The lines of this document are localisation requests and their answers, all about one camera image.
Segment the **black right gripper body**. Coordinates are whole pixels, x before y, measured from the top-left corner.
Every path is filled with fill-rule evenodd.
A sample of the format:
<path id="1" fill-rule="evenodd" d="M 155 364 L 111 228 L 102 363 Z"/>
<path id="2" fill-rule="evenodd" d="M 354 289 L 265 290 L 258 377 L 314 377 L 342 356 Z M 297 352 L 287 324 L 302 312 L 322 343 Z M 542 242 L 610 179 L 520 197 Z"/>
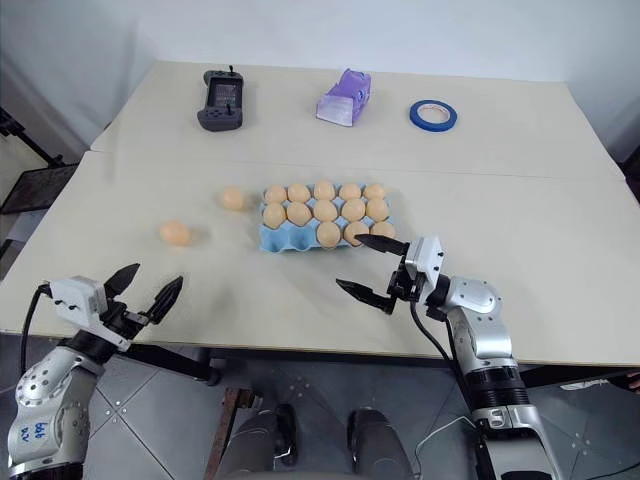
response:
<path id="1" fill-rule="evenodd" d="M 397 300 L 404 302 L 418 302 L 426 283 L 426 274 L 417 270 L 409 263 L 406 256 L 402 256 L 398 268 L 391 274 L 387 287 L 390 304 Z"/>

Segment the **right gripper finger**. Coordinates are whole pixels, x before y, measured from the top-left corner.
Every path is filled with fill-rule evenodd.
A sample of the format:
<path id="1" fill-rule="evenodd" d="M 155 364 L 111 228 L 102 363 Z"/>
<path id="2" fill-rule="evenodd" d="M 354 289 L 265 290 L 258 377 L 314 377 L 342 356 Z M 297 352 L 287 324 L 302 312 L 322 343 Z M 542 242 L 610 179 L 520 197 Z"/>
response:
<path id="1" fill-rule="evenodd" d="M 400 257 L 407 254 L 410 246 L 409 242 L 401 242 L 384 235 L 358 234 L 356 240 L 370 249 Z"/>
<path id="2" fill-rule="evenodd" d="M 387 315 L 393 313 L 396 302 L 394 298 L 378 295 L 371 288 L 353 281 L 336 279 L 336 284 L 359 302 L 374 307 Z"/>

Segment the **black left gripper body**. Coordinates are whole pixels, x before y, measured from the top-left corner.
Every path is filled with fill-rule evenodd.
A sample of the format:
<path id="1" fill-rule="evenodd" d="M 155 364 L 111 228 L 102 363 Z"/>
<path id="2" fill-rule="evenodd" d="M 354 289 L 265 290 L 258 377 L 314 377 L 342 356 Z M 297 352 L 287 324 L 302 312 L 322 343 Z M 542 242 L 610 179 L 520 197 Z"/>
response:
<path id="1" fill-rule="evenodd" d="M 106 305 L 99 316 L 99 336 L 111 344 L 129 344 L 150 323 L 145 314 L 129 311 L 123 302 L 107 300 Z"/>

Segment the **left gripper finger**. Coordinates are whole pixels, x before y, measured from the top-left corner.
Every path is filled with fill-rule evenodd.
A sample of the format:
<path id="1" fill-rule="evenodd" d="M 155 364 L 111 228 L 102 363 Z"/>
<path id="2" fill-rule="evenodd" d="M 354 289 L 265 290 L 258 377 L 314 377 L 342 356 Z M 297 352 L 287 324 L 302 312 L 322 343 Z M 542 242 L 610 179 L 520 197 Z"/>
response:
<path id="1" fill-rule="evenodd" d="M 121 295 L 132 283 L 139 267 L 139 263 L 133 263 L 116 271 L 104 283 L 106 299 L 113 300 Z"/>
<path id="2" fill-rule="evenodd" d="M 183 277 L 178 276 L 167 283 L 155 296 L 153 304 L 145 312 L 145 317 L 152 324 L 159 324 L 176 303 L 182 290 Z"/>

